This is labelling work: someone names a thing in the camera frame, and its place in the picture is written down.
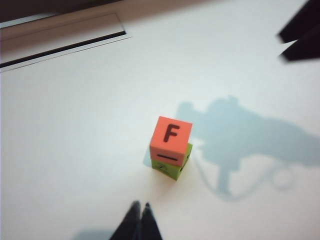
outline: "orange cube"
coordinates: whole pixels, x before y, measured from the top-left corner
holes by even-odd
[[[152,160],[182,167],[192,123],[160,116],[150,142]]]

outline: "black line marking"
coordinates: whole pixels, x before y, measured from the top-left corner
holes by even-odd
[[[71,45],[68,45],[68,46],[58,47],[58,48],[55,48],[55,49],[52,49],[52,50],[49,50],[49,51],[44,51],[44,52],[40,52],[40,53],[37,53],[37,54],[34,54],[34,55],[25,56],[25,57],[22,57],[22,58],[19,58],[19,59],[16,59],[16,60],[12,60],[12,61],[7,61],[7,62],[4,62],[4,63],[1,63],[0,64],[0,68],[4,68],[4,67],[11,66],[11,65],[14,65],[14,64],[19,64],[19,63],[22,63],[22,62],[25,62],[25,61],[29,61],[29,60],[32,60],[32,59],[37,59],[37,58],[48,56],[48,55],[51,55],[51,54],[56,54],[56,53],[59,53],[59,52],[63,52],[65,50],[74,49],[74,48],[81,47],[81,46],[84,46],[84,45],[97,43],[97,42],[100,42],[100,41],[103,41],[103,40],[116,38],[116,37],[123,36],[123,35],[126,35],[126,34],[127,34],[126,31],[119,31],[119,32],[112,33],[112,34],[109,34],[109,35],[100,36],[100,37],[89,39],[89,40],[86,40],[86,41],[77,42],[77,43],[74,43],[74,44],[71,44]]]
[[[171,160],[178,161],[178,159],[174,158],[174,157],[169,157],[169,156],[165,156],[165,155],[161,155],[161,154],[157,154],[157,156],[162,157],[162,158],[166,158],[166,159],[171,159]]]

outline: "toy block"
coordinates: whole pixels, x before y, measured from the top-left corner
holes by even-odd
[[[150,142],[152,160],[182,167],[192,123],[160,116]]]
[[[166,174],[170,178],[173,178],[174,180],[177,180],[184,169],[186,163],[188,162],[188,159],[190,157],[192,149],[192,144],[188,143],[187,151],[184,155],[183,165],[182,166],[176,166],[171,165],[162,161],[157,160],[151,160],[151,165],[153,169],[159,170],[160,172]]]

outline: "foam block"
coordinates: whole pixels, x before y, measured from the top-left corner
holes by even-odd
[[[160,116],[150,142],[152,160],[182,167],[192,123]]]
[[[169,176],[170,178],[173,178],[174,180],[177,180],[190,157],[191,150],[192,150],[192,144],[188,143],[182,166],[176,166],[176,165],[171,165],[162,161],[151,160],[152,168],[159,170],[160,172],[166,174],[167,176]]]

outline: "dark background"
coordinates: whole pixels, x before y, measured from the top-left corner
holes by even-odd
[[[0,1],[0,22],[36,14],[64,14],[120,0],[3,0]]]

